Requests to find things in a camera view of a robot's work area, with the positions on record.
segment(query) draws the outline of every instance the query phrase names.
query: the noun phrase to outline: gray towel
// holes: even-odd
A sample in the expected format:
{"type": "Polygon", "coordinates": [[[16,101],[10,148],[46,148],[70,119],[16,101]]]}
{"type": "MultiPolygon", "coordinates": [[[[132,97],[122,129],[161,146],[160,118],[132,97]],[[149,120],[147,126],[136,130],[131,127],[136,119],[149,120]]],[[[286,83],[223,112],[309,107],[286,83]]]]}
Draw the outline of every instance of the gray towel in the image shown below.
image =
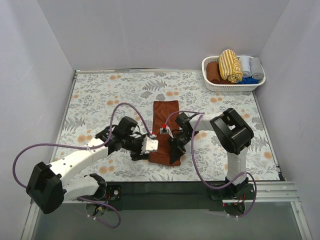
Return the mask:
{"type": "Polygon", "coordinates": [[[243,73],[244,78],[248,78],[251,76],[250,71],[250,58],[248,56],[239,57],[241,72],[243,73]]]}
{"type": "Polygon", "coordinates": [[[250,58],[250,71],[253,79],[261,80],[265,77],[260,59],[258,57],[250,58]]]}

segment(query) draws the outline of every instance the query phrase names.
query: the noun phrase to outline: white plastic basket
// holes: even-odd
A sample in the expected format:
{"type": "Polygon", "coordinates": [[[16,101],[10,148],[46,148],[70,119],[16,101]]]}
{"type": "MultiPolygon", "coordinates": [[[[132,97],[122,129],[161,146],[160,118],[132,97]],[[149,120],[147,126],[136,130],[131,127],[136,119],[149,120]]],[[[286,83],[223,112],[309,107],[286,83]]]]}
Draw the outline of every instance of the white plastic basket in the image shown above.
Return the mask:
{"type": "Polygon", "coordinates": [[[207,89],[212,92],[248,92],[255,90],[258,86],[262,85],[266,81],[265,70],[262,68],[264,77],[258,84],[214,84],[207,79],[207,65],[211,62],[218,62],[219,56],[208,56],[202,61],[202,74],[204,77],[204,83],[207,89]]]}

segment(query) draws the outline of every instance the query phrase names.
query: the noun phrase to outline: floral tablecloth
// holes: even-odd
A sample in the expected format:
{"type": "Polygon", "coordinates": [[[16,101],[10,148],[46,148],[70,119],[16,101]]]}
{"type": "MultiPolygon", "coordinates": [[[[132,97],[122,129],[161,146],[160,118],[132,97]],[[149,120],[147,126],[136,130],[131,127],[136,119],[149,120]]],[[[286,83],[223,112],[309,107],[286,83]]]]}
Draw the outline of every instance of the floral tablecloth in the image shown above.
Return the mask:
{"type": "MultiPolygon", "coordinates": [[[[153,102],[178,100],[180,110],[205,113],[222,112],[234,108],[254,131],[254,139],[247,154],[247,171],[256,180],[279,180],[273,155],[266,137],[252,92],[212,92],[204,83],[200,71],[80,73],[72,93],[60,144],[83,146],[110,123],[114,107],[121,102],[133,104],[152,130],[153,102]]],[[[129,116],[139,116],[129,107],[120,107],[114,123],[129,116]]],[[[195,137],[195,156],[198,168],[207,181],[224,180],[227,154],[212,131],[200,132],[195,137]]],[[[74,150],[58,148],[55,161],[74,150]]],[[[171,167],[150,163],[148,160],[131,161],[125,150],[113,153],[95,162],[74,178],[97,173],[109,181],[199,181],[191,159],[190,144],[181,158],[181,166],[171,167]]]]}

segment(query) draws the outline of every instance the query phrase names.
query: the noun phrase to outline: brown rolled towel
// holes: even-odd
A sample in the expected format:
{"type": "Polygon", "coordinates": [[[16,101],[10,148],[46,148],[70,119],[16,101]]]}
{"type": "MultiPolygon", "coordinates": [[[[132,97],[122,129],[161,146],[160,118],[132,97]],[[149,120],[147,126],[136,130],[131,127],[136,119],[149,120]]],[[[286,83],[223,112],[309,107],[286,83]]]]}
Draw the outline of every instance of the brown rolled towel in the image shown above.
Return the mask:
{"type": "Polygon", "coordinates": [[[234,84],[220,75],[219,63],[212,61],[206,66],[206,78],[213,84],[234,84]]]}
{"type": "MultiPolygon", "coordinates": [[[[172,165],[170,164],[171,148],[168,142],[168,134],[160,134],[160,128],[166,122],[167,117],[170,114],[179,111],[179,102],[175,101],[154,101],[153,102],[153,126],[152,131],[155,133],[158,139],[157,152],[150,152],[149,162],[162,164],[167,166],[180,166],[180,159],[172,165]]],[[[174,114],[168,121],[168,126],[171,130],[179,129],[179,125],[176,123],[176,118],[179,113],[174,114]]]]}

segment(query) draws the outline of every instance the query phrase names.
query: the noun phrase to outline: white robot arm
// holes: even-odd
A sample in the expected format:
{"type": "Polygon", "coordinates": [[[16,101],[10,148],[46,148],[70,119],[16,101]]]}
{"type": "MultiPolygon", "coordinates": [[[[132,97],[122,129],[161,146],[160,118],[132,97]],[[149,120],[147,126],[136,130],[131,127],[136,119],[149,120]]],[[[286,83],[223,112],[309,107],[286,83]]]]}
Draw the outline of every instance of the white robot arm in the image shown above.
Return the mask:
{"type": "Polygon", "coordinates": [[[99,200],[106,194],[105,180],[92,173],[81,179],[72,178],[83,169],[99,159],[106,158],[111,153],[124,148],[130,151],[133,161],[148,159],[149,152],[158,149],[158,140],[154,134],[137,135],[134,130],[138,123],[130,117],[124,117],[112,130],[111,138],[102,145],[109,136],[109,127],[98,133],[87,145],[88,150],[77,150],[70,155],[45,164],[38,163],[31,174],[26,187],[27,194],[45,214],[57,209],[63,201],[80,196],[93,196],[99,200]]]}
{"type": "MultiPolygon", "coordinates": [[[[181,113],[176,118],[175,121],[182,130],[176,135],[168,136],[171,164],[185,154],[184,146],[191,140],[197,119],[197,117],[188,117],[185,113],[181,113]]],[[[88,150],[75,151],[48,165],[43,162],[38,163],[26,187],[27,194],[45,214],[53,212],[63,201],[80,196],[102,199],[106,195],[107,183],[101,176],[92,173],[82,179],[73,180],[72,178],[92,163],[106,158],[121,148],[130,151],[133,161],[148,159],[149,152],[157,151],[158,140],[154,134],[134,136],[137,124],[135,120],[126,116],[113,128],[111,138],[105,145],[90,149],[106,141],[110,133],[108,127],[87,144],[88,150]]],[[[251,144],[254,133],[233,108],[219,114],[204,115],[197,125],[196,131],[200,130],[215,131],[221,145],[227,151],[227,182],[237,174],[245,172],[248,146],[251,144]]],[[[239,192],[247,184],[246,175],[239,177],[231,184],[232,192],[239,192]]]]}
{"type": "MultiPolygon", "coordinates": [[[[186,151],[184,146],[191,140],[192,131],[198,118],[198,116],[188,117],[185,113],[181,113],[176,118],[176,123],[182,128],[182,131],[175,136],[170,135],[171,164],[186,151]]],[[[254,132],[236,110],[229,108],[216,114],[204,114],[195,130],[196,133],[198,131],[215,131],[227,153],[226,181],[231,181],[238,174],[246,171],[248,147],[254,137],[254,132]]],[[[246,183],[248,183],[246,174],[232,182],[238,189],[243,188],[246,183]]]]}

